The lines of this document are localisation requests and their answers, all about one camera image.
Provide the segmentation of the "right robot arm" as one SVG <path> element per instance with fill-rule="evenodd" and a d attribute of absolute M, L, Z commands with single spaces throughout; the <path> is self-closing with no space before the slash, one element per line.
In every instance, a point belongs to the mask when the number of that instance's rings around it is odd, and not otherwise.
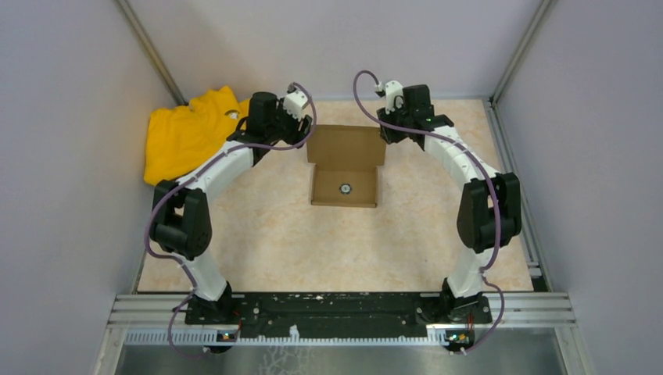
<path fill-rule="evenodd" d="M 521 231 L 520 181 L 485 163 L 462 139 L 453 121 L 435 114 L 425 84 L 404 87 L 392 80 L 378 84 L 385 99 L 377 111 L 382 138 L 389 144 L 407 138 L 437 161 L 461 190 L 457 232 L 465 249 L 443 281 L 437 315 L 460 322 L 482 309 L 483 277 L 499 250 Z"/>

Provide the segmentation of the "brown cardboard box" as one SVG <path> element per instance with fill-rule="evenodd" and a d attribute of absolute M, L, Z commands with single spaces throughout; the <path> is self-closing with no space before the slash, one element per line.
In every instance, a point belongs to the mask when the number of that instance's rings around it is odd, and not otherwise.
<path fill-rule="evenodd" d="M 306 143 L 313 165 L 310 203 L 374 209 L 386 143 L 377 127 L 318 125 Z"/>

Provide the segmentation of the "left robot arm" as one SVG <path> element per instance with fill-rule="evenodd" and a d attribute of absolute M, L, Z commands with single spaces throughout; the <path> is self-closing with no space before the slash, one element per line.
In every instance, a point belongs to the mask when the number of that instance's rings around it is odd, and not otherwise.
<path fill-rule="evenodd" d="M 305 113 L 313 101 L 302 88 L 277 95 L 259 91 L 249 100 L 247 116 L 238 121 L 218 151 L 201 166 L 154 190 L 145 245 L 157 243 L 155 258 L 175 261 L 192 284 L 186 301 L 189 324 L 227 323 L 235 316 L 230 283 L 209 250 L 213 236 L 210 202 L 235 178 L 253 168 L 270 151 L 301 148 L 312 135 L 315 116 Z"/>

